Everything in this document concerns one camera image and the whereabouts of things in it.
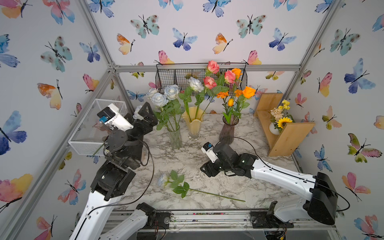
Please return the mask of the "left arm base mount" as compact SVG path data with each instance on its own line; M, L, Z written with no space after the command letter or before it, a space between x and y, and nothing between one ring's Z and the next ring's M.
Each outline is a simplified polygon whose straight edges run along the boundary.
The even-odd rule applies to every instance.
M147 222L143 229L154 230L157 227L169 229L171 222L171 213L169 212L158 212L155 208L151 207L146 203L141 203L136 207L137 210L141 210L147 216Z

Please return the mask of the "orange yellow tulip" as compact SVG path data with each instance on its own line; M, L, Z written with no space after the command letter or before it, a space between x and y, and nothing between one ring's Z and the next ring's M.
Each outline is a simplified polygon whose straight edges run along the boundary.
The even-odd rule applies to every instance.
M224 111L223 115L228 125L233 123L233 119L237 116L235 109L235 100L233 98L225 98L224 99Z

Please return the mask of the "orange rose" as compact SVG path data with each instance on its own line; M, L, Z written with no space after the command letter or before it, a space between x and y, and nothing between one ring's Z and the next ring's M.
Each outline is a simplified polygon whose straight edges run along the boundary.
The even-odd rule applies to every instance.
M243 91L243 96L242 96L242 110L243 110L250 106L249 100L255 96L256 90L251 87L246 87L242 91Z
M240 83L241 82L240 77L242 75L242 70L235 68L235 69L232 69L231 72L235 75L236 83Z

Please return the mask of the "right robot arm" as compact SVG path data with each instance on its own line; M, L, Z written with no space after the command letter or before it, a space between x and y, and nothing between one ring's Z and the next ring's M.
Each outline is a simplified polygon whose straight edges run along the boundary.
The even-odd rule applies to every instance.
M257 154L238 154L225 143L214 146L207 142L201 150L209 161L200 170L208 177L231 172L234 176L266 181L295 193L297 197L291 201L271 203L269 212L274 219L283 223L310 219L324 225L335 224L339 196L328 175L293 172L267 163Z

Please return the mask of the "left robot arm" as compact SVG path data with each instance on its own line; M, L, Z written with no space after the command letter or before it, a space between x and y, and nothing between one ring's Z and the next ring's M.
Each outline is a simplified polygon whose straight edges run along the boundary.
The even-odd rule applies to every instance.
M144 103L133 114L123 116L110 104L97 114L99 121L110 129L104 141L106 161L91 184L91 192L71 240L127 240L143 228L156 224L156 209L146 203L138 204L134 212L112 230L103 229L115 207L121 207L122 196L143 166L143 148L148 148L144 135L158 124L151 105Z

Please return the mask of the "orange marigold flower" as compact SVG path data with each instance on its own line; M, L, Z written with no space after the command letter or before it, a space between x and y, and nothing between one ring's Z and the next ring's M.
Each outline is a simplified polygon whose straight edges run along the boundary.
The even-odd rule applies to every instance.
M224 99L225 98L231 98L230 96L229 96L229 92L219 92L218 94L217 94L217 98L218 99L222 99L223 100L223 103L224 103Z

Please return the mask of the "pink rose tall stem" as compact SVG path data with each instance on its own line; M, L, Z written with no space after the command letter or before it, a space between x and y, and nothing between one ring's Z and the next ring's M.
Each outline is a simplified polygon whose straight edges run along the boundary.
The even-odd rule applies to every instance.
M217 74L220 70L220 67L217 62L209 61L204 77L204 87L198 88L196 95L196 103L197 108L200 108L201 103L205 99L205 95L212 97L214 95L213 89L217 86L217 83L214 78L212 78L213 74Z

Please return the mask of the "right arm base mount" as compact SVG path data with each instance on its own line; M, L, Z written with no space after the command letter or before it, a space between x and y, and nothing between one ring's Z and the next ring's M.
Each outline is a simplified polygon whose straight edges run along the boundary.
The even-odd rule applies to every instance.
M278 228L294 228L293 223L283 222L274 215L277 201L270 204L268 210L257 210L250 212L250 222L254 229L278 229Z

